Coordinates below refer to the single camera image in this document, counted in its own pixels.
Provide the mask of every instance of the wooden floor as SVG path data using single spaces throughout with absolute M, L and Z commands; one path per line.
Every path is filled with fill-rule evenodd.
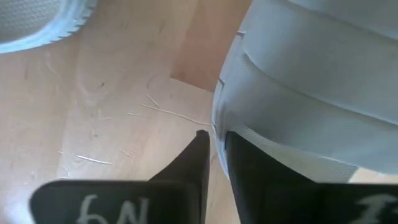
M 198 1 L 103 0 L 76 35 L 0 55 L 0 223 L 30 223 L 27 201 L 43 183 L 146 180 L 196 130 L 211 132 L 142 106 L 155 108 L 152 98 L 163 110 L 210 122 L 213 94 L 170 78 Z M 207 223 L 239 223 L 212 150 Z

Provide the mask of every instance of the light wood floor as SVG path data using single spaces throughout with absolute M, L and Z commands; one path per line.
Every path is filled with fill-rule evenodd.
M 197 4 L 103 0 L 76 35 L 0 55 L 0 223 L 30 223 L 27 200 L 45 182 L 145 180 L 196 130 L 211 132 L 140 105 L 155 107 L 150 96 L 163 110 L 210 122 L 213 94 L 170 78 Z M 207 223 L 239 223 L 214 149 Z

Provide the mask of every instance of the white sneaker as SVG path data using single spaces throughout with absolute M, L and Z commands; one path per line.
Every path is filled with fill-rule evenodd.
M 0 53 L 50 44 L 76 32 L 97 0 L 0 0 Z

